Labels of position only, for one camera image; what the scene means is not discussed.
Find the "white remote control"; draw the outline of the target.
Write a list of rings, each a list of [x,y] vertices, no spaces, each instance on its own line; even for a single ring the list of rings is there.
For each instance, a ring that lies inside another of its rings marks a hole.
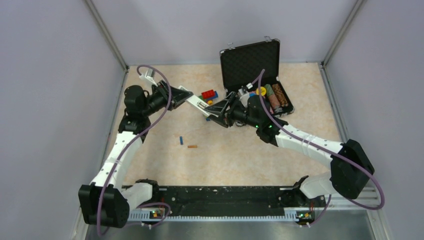
[[[180,85],[178,87],[179,90],[184,92],[188,92],[188,96],[184,97],[184,101],[198,110],[205,118],[209,118],[211,114],[206,111],[207,103],[200,99],[198,96],[194,95],[193,92],[186,89],[184,86]]]

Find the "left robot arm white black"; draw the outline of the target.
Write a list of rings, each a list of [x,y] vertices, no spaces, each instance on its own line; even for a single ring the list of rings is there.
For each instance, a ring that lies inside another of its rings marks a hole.
[[[161,194],[154,189],[156,181],[142,180],[127,189],[122,188],[123,181],[136,151],[157,124],[150,121],[150,116],[172,111],[194,94],[164,80],[152,84],[151,90],[149,93],[140,85],[131,85],[124,91],[124,115],[112,150],[91,183],[78,190],[80,209],[88,225],[122,228],[138,206],[145,203],[154,207],[160,202]]]

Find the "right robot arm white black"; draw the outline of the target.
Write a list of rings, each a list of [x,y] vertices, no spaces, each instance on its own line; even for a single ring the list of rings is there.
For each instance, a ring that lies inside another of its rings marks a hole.
[[[255,127],[263,142],[302,153],[328,168],[325,173],[306,176],[300,181],[299,189],[293,192],[293,200],[299,206],[307,206],[313,198],[330,194],[355,200],[374,174],[374,167],[357,141],[331,141],[301,131],[273,116],[259,95],[249,97],[247,105],[243,105],[235,93],[231,93],[205,111],[211,120],[225,128],[236,122]]]

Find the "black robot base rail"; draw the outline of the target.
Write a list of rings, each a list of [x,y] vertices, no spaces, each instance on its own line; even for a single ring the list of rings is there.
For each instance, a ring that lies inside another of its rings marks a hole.
[[[301,222],[315,220],[326,205],[285,186],[161,186],[151,200],[129,214],[129,222]]]

